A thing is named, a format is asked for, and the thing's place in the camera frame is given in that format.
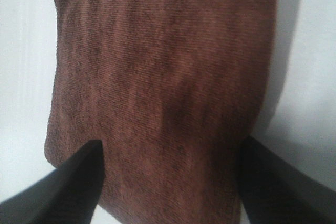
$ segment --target brown towel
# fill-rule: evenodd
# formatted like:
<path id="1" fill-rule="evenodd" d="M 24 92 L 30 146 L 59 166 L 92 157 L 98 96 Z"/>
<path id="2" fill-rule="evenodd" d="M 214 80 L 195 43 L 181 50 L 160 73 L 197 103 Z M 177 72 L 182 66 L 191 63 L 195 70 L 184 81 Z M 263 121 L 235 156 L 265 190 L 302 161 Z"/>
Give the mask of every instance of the brown towel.
<path id="1" fill-rule="evenodd" d="M 104 145 L 124 224 L 239 223 L 239 144 L 265 91 L 276 0 L 55 0 L 45 154 Z"/>

